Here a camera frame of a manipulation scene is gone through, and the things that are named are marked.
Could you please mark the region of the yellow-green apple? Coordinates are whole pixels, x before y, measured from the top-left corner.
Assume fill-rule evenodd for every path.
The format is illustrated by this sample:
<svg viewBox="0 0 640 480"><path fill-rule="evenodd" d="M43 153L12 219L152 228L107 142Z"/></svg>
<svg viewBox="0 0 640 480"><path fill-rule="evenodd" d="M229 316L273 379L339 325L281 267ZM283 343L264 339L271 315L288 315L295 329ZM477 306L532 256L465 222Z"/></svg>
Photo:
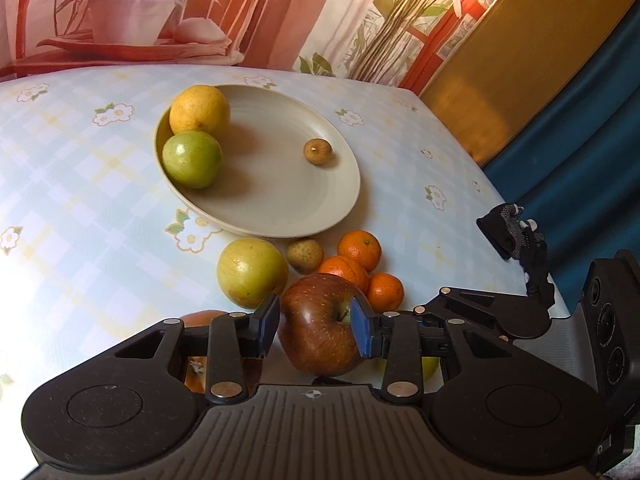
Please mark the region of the yellow-green apple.
<svg viewBox="0 0 640 480"><path fill-rule="evenodd" d="M229 243L217 262L217 281L239 307L256 309L269 294L280 295L288 282L288 262L266 240L241 237Z"/></svg>

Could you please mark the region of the dark red apple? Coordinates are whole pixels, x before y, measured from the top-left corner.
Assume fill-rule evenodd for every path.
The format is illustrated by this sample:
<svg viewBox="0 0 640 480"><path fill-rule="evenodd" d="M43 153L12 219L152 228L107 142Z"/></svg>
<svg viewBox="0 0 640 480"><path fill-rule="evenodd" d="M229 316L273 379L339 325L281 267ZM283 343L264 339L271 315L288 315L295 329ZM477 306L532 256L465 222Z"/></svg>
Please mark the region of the dark red apple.
<svg viewBox="0 0 640 480"><path fill-rule="evenodd" d="M279 339L292 365L314 376L341 376L362 362L352 326L350 300L362 292L333 274L312 274L281 297Z"/></svg>

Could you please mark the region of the orange tangerine back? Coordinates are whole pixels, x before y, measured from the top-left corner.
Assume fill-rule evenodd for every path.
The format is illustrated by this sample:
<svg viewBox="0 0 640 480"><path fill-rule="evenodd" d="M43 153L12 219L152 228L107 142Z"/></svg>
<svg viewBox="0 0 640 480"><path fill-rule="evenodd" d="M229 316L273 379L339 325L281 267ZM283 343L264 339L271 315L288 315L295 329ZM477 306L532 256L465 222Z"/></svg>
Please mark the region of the orange tangerine back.
<svg viewBox="0 0 640 480"><path fill-rule="evenodd" d="M337 255L354 259L368 273L373 272L382 259L382 246L370 232L353 230L338 241Z"/></svg>

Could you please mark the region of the orange tangerine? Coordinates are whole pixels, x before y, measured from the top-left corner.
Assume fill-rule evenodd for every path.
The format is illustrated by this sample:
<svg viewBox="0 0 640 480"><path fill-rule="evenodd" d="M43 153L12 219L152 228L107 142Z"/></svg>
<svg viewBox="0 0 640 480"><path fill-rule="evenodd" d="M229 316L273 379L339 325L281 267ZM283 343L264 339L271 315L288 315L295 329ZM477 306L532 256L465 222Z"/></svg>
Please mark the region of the orange tangerine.
<svg viewBox="0 0 640 480"><path fill-rule="evenodd" d="M355 285L364 294L368 291L368 271L353 258L347 256L327 258L318 267L318 272L338 276Z"/></svg>
<svg viewBox="0 0 640 480"><path fill-rule="evenodd" d="M382 259L382 246L370 232L353 230L338 241L337 255L354 259L368 273L373 272Z"/></svg>
<svg viewBox="0 0 640 480"><path fill-rule="evenodd" d="M375 273L370 277L367 298L376 313L396 311L405 298L404 285L389 273Z"/></svg>

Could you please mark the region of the green apple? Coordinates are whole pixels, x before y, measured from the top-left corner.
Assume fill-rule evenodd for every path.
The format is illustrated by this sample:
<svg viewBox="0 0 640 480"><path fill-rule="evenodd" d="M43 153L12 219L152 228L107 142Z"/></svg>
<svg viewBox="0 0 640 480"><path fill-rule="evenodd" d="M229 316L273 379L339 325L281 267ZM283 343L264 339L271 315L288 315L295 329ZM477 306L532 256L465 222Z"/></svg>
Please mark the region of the green apple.
<svg viewBox="0 0 640 480"><path fill-rule="evenodd" d="M424 382L427 382L434 376L436 370L438 370L439 358L435 358L434 356L424 356L424 358L421 359L421 363L423 380Z"/></svg>
<svg viewBox="0 0 640 480"><path fill-rule="evenodd" d="M200 130L174 134L162 149L162 164L172 180L201 190L216 180L222 165L222 149L213 136Z"/></svg>

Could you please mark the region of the brown longan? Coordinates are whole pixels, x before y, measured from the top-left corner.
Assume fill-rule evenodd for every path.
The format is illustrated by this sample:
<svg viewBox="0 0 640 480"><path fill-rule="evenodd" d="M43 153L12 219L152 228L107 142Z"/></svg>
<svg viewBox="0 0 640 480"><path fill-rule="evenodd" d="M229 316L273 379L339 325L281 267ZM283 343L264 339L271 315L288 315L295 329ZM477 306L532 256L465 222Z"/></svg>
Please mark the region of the brown longan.
<svg viewBox="0 0 640 480"><path fill-rule="evenodd" d="M315 138L305 143L303 154L307 162L320 166L326 164L332 158L333 148L327 140Z"/></svg>
<svg viewBox="0 0 640 480"><path fill-rule="evenodd" d="M286 248L286 258L292 268L299 274L311 274L321 266L324 251L319 242L313 238L294 240Z"/></svg>

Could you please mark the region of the yellow lemon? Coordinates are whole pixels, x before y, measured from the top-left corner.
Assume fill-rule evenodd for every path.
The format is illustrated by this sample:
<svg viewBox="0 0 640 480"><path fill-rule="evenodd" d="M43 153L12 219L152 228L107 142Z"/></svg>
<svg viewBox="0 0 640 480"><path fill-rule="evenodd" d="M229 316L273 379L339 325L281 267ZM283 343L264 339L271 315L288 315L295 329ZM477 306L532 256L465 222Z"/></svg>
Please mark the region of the yellow lemon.
<svg viewBox="0 0 640 480"><path fill-rule="evenodd" d="M209 84L183 90L171 103L169 125L173 133L198 130L223 136L229 129L231 107L224 94Z"/></svg>

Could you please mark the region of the bright red apple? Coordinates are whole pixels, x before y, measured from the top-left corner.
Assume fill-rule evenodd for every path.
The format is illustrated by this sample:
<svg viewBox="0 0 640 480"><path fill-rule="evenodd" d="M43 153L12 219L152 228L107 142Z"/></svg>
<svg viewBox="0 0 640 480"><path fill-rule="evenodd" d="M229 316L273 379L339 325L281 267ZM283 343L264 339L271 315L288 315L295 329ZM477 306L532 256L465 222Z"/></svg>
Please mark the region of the bright red apple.
<svg viewBox="0 0 640 480"><path fill-rule="evenodd" d="M219 310L201 310L185 314L181 317L185 328L208 328L214 318L226 315ZM194 393L204 393L206 387L207 356L204 342L189 342L188 349L196 349L196 353L188 357L188 368L184 384ZM253 394L262 376L262 360L245 359L242 361L242 375L246 382L247 391Z"/></svg>

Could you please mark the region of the orange tangerine front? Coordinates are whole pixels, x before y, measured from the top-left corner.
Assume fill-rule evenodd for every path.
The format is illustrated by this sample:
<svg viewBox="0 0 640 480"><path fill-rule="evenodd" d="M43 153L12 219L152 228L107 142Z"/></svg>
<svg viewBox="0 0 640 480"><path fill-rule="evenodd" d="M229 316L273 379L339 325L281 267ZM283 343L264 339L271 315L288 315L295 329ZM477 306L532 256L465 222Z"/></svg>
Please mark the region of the orange tangerine front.
<svg viewBox="0 0 640 480"><path fill-rule="evenodd" d="M370 277L367 298L376 313L396 311L405 298L404 285L389 273L375 273Z"/></svg>

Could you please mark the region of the orange tangerine middle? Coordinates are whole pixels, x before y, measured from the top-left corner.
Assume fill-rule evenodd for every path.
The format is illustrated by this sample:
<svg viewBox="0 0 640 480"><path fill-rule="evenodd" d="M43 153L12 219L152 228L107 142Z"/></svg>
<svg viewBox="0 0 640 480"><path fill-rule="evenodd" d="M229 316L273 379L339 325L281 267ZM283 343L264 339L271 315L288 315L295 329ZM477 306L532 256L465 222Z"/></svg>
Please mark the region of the orange tangerine middle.
<svg viewBox="0 0 640 480"><path fill-rule="evenodd" d="M327 258L318 267L318 272L338 276L355 285L364 294L368 291L368 271L353 258L347 256Z"/></svg>

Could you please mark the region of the floral checked tablecloth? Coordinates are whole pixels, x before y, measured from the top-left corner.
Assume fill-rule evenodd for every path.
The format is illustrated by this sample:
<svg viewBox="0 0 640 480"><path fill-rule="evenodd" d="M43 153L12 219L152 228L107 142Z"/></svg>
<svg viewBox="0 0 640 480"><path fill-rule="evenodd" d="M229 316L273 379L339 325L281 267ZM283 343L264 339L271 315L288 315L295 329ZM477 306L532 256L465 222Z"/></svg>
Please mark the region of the floral checked tablecloth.
<svg viewBox="0 0 640 480"><path fill-rule="evenodd" d="M192 84L246 84L302 101L341 131L361 174L357 205L319 235L327 255L374 234L405 306L445 285L522 294L476 219L500 195L411 92L249 68L130 65L66 70L1 87L1 474L35 468L21 428L47 380L163 318L226 310L215 266L232 236L186 209L153 136Z"/></svg>

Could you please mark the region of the teal curtain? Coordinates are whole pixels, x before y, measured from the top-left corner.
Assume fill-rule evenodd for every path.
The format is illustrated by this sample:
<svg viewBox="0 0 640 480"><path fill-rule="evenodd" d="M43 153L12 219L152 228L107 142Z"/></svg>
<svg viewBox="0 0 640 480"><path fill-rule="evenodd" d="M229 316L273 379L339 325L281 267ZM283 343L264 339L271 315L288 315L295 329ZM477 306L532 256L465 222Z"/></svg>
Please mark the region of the teal curtain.
<svg viewBox="0 0 640 480"><path fill-rule="evenodd" d="M484 168L538 222L568 308L590 262L639 251L639 7Z"/></svg>

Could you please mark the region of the beige round plate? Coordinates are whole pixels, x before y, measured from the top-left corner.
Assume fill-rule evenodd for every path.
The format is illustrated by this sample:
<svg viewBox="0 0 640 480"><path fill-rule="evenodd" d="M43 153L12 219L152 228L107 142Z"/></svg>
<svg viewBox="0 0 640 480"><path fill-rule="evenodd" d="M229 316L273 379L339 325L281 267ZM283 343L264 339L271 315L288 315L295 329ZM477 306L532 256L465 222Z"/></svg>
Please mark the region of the beige round plate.
<svg viewBox="0 0 640 480"><path fill-rule="evenodd" d="M309 105L286 94L242 84L220 88L231 124L220 140L222 165L215 182L191 190L164 179L188 208L235 234L299 238L331 229L360 194L357 159L344 136ZM310 139L327 140L332 158L307 162Z"/></svg>

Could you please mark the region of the yellow wooden board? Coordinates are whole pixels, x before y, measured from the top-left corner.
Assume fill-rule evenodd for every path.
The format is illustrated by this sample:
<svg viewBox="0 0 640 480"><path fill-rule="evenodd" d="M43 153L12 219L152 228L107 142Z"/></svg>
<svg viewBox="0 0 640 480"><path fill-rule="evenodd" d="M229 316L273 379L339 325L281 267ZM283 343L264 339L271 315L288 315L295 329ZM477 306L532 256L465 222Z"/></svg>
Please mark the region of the yellow wooden board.
<svg viewBox="0 0 640 480"><path fill-rule="evenodd" d="M577 74L636 0L496 0L421 98L480 166Z"/></svg>

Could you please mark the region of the printed room backdrop curtain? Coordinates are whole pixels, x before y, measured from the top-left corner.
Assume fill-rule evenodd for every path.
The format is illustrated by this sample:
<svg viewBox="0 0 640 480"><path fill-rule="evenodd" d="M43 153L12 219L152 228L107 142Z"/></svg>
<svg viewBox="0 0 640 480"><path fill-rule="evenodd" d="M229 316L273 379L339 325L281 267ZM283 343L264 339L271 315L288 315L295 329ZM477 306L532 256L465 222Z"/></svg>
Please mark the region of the printed room backdrop curtain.
<svg viewBox="0 0 640 480"><path fill-rule="evenodd" d="M420 92L494 1L1 0L1 73L241 65Z"/></svg>

